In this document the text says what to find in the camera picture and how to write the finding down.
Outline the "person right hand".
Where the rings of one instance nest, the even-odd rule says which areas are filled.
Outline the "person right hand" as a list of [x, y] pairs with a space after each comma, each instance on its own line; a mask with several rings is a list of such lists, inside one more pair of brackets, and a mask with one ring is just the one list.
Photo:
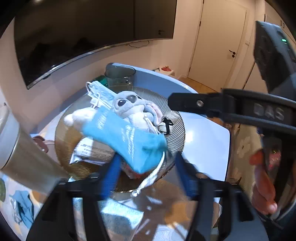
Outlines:
[[263, 150], [258, 150], [249, 160], [254, 166], [253, 194], [251, 203], [253, 207], [264, 215], [274, 214], [278, 208], [275, 199], [275, 188], [265, 170], [265, 157]]

